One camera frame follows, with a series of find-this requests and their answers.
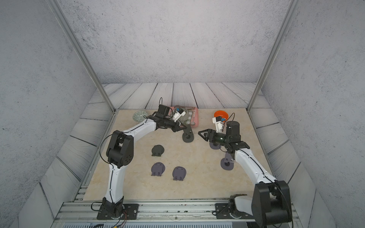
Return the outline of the dark phone stand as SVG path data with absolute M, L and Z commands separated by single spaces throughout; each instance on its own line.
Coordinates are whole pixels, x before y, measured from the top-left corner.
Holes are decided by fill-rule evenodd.
M 194 140 L 194 133 L 190 124 L 183 130 L 182 140 L 185 143 L 191 143 Z
M 164 147 L 162 145 L 155 145 L 151 152 L 152 156 L 161 157 L 161 155 L 164 153 Z

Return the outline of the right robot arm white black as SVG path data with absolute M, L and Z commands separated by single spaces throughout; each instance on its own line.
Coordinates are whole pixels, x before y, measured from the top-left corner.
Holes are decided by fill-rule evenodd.
M 254 184 L 252 197 L 232 195 L 224 210 L 215 213 L 217 217 L 224 213 L 233 219 L 251 215 L 261 228 L 293 222 L 288 184 L 277 180 L 259 163 L 248 144 L 241 140 L 240 124 L 237 121 L 228 121 L 225 133 L 206 129 L 198 134 L 207 142 L 223 146 Z

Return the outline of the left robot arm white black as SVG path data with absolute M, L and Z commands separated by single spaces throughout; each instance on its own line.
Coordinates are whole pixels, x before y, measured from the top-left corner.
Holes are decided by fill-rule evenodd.
M 157 111 L 146 116 L 144 121 L 125 131 L 114 131 L 109 137 L 106 150 L 109 164 L 109 180 L 102 206 L 111 213 L 121 212 L 123 209 L 123 184 L 127 166 L 134 157 L 134 144 L 147 134 L 157 129 L 171 129 L 173 132 L 185 130 L 187 126 L 179 121 L 186 115 L 182 108 L 175 111 L 169 106 L 159 105 Z

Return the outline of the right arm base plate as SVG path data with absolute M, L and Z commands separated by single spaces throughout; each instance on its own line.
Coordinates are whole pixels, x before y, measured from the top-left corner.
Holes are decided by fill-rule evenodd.
M 216 203 L 212 215 L 217 219 L 253 219 L 253 216 L 237 210 L 234 203 Z

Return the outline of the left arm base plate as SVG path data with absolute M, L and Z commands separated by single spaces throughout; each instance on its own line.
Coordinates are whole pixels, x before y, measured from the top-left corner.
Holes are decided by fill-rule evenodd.
M 110 212 L 104 205 L 101 205 L 97 220 L 136 220 L 138 209 L 139 204 L 120 204 L 114 212 Z

